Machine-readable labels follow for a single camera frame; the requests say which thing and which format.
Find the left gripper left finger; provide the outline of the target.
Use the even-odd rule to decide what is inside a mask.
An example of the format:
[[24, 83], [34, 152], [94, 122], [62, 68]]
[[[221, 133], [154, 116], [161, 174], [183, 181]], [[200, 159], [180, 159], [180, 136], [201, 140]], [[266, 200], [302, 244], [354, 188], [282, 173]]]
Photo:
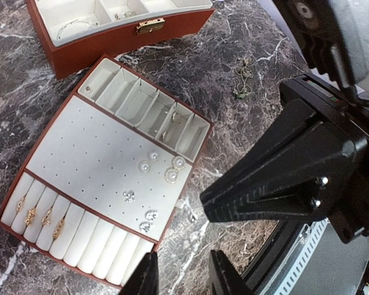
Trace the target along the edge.
[[146, 253], [120, 295], [155, 295], [159, 293], [159, 268], [156, 252]]

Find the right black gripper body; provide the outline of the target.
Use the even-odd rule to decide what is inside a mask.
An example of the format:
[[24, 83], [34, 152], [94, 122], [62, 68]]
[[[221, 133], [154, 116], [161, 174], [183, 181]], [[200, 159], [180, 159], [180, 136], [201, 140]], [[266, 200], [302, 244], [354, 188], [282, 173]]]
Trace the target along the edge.
[[369, 238], [369, 116], [343, 102], [336, 91], [321, 92], [323, 82], [300, 76], [283, 82], [283, 115], [299, 111], [307, 124], [290, 143], [295, 175], [310, 181], [314, 218], [327, 217], [343, 243]]

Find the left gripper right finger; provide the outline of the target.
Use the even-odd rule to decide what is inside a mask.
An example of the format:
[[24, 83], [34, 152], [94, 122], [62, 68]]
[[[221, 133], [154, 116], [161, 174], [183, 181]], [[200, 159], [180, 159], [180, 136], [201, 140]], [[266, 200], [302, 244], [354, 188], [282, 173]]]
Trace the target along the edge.
[[208, 269], [210, 290], [213, 295], [254, 294], [254, 292], [245, 284], [223, 251], [210, 251]]

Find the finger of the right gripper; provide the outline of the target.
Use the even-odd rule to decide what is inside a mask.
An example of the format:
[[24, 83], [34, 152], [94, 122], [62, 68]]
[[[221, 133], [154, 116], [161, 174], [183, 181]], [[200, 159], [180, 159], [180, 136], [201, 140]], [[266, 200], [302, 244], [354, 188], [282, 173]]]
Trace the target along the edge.
[[254, 147], [222, 177], [200, 194], [210, 222], [270, 219], [312, 222], [327, 217], [319, 200], [313, 140], [328, 119], [305, 101], [296, 99], [265, 131]]

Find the small silver earring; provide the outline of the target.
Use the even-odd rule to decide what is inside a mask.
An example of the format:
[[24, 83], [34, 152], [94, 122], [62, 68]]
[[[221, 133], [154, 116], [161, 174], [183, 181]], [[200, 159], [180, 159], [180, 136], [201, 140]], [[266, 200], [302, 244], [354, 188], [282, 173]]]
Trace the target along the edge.
[[123, 196], [124, 196], [124, 202], [125, 203], [132, 203], [132, 202], [135, 201], [134, 191], [123, 192]]

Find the red jewelry tray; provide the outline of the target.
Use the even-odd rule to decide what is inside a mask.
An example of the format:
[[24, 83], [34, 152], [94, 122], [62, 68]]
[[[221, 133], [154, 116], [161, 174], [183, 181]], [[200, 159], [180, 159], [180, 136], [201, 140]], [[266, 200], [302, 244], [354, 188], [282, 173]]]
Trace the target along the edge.
[[[121, 288], [161, 244], [212, 127], [200, 112], [103, 55], [32, 148], [1, 205], [0, 226], [64, 266]], [[149, 159], [151, 151], [158, 161]], [[164, 173], [175, 156], [186, 166], [170, 184]], [[142, 160], [151, 166], [147, 173], [138, 169]], [[134, 202], [124, 202], [127, 191], [134, 191]], [[145, 219], [149, 210], [158, 211], [153, 221]], [[146, 221], [153, 228], [142, 233]]]

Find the red jewelry box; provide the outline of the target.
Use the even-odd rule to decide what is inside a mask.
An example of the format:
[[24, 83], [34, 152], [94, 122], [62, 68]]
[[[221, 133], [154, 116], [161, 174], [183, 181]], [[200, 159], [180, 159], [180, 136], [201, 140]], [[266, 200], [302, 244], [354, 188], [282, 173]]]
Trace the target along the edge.
[[[146, 45], [197, 33], [215, 11], [211, 1], [25, 3], [57, 79], [92, 66], [104, 54], [115, 57]], [[91, 19], [99, 26], [58, 40], [59, 29], [76, 19]]]

